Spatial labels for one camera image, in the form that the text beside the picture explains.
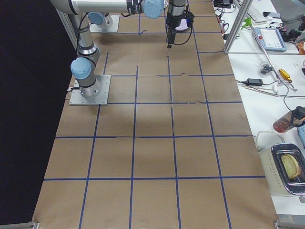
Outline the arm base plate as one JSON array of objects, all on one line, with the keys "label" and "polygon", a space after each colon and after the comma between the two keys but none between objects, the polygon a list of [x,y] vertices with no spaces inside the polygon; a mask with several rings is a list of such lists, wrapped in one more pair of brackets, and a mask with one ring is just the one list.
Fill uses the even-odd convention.
[{"label": "arm base plate", "polygon": [[95,84],[91,87],[80,87],[77,80],[70,97],[70,105],[107,105],[109,98],[109,89],[111,84],[111,75],[95,75]]},{"label": "arm base plate", "polygon": [[90,12],[88,14],[91,33],[117,33],[120,16]]}]

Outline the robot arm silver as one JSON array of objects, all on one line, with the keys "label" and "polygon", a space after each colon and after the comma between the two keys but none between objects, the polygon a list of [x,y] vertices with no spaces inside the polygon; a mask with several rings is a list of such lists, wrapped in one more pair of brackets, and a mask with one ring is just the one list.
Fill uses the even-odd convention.
[{"label": "robot arm silver", "polygon": [[68,14],[73,26],[77,58],[71,63],[71,72],[84,99],[97,98],[104,89],[100,77],[94,73],[100,50],[92,40],[90,24],[102,24],[104,14],[113,12],[125,13],[127,17],[143,13],[156,19],[165,8],[163,0],[53,0],[51,3]]},{"label": "robot arm silver", "polygon": [[113,24],[113,20],[108,12],[89,12],[88,19],[92,24],[95,24],[100,28],[108,28]]}]

